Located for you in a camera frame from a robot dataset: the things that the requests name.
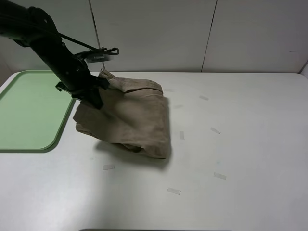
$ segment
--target tray rim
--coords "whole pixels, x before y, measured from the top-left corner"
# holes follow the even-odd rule
[[[23,74],[27,74],[27,73],[42,73],[42,74],[55,74],[53,73],[51,70],[25,70],[25,71],[21,71],[21,72],[17,72],[17,74],[15,75],[15,77],[4,87],[4,89],[0,92],[0,100],[1,98],[9,91],[9,89],[14,85],[14,83],[17,81],[17,79],[20,78],[21,75]],[[65,128],[65,125],[68,121],[68,118],[73,110],[73,106],[75,104],[75,99],[71,99],[71,101],[68,104],[67,110],[64,114],[64,117],[60,123],[59,129],[57,130],[54,139],[52,140],[52,142],[47,145],[46,147],[43,148],[23,148],[23,149],[4,149],[4,148],[0,148],[0,153],[22,153],[22,152],[39,152],[39,153],[44,153],[44,152],[49,152],[52,149],[54,149],[58,142],[60,141],[62,132]]]

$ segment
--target khaki pants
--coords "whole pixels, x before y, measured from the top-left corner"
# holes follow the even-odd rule
[[[159,84],[145,79],[117,78],[106,70],[107,90],[100,89],[104,106],[98,110],[81,102],[74,115],[76,130],[135,153],[167,158],[170,138],[167,100]]]

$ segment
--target tape piece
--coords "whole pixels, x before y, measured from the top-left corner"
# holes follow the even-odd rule
[[[181,108],[181,107],[183,107],[183,106],[184,106],[184,105],[181,105],[181,104],[180,104],[180,105],[175,105],[174,108],[175,108],[175,109],[179,109],[179,108]]]
[[[184,137],[184,131],[180,131],[180,139],[181,139],[181,140],[184,140],[184,139],[185,139],[185,137]]]
[[[205,97],[205,96],[203,96],[203,95],[200,95],[199,98],[200,98],[200,99],[203,99],[203,100],[208,100],[208,97]]]
[[[220,134],[220,133],[221,133],[220,131],[216,130],[215,128],[211,128],[211,130],[212,130],[213,132],[216,132],[217,134]]]
[[[216,172],[214,172],[214,177],[221,178],[223,180],[227,179],[227,177],[225,175],[222,175],[222,174],[219,174],[219,173],[216,173]]]
[[[181,193],[180,190],[172,189],[172,188],[168,188],[167,191],[168,191],[169,193],[174,193],[174,194],[176,194],[176,195],[179,195],[179,194]]]
[[[114,165],[103,165],[103,170],[110,170],[110,169],[114,169],[115,166]]]

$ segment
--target panel seam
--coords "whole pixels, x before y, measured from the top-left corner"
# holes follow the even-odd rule
[[[208,33],[207,43],[206,43],[206,47],[205,47],[205,53],[204,53],[204,57],[203,57],[203,63],[202,63],[202,67],[201,67],[201,71],[200,71],[200,72],[202,72],[203,66],[204,66],[206,51],[207,51],[207,47],[208,47],[208,42],[209,42],[209,40],[210,40],[210,35],[211,35],[211,31],[212,31],[212,26],[213,26],[214,16],[215,16],[215,12],[216,12],[217,2],[218,2],[218,0],[216,0],[216,3],[215,3],[214,12],[213,12],[213,17],[212,17],[212,22],[211,22],[211,27],[210,27],[210,31],[209,31],[209,33]]]
[[[96,29],[96,23],[95,23],[95,18],[94,18],[94,14],[93,14],[93,10],[92,10],[91,0],[88,0],[88,2],[89,2],[90,10],[91,10],[92,21],[93,21],[93,25],[94,25],[94,30],[95,30],[95,36],[96,36],[96,40],[97,40],[97,45],[98,45],[98,48],[101,48],[100,39],[99,39],[99,37],[98,37],[98,33],[97,33],[97,29]]]

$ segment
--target beige fabric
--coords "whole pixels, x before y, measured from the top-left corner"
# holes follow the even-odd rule
[[[99,77],[110,86],[100,89],[104,106],[81,102],[74,115],[76,130],[132,152],[167,158],[167,101],[159,84],[145,79],[117,78],[106,70]]]

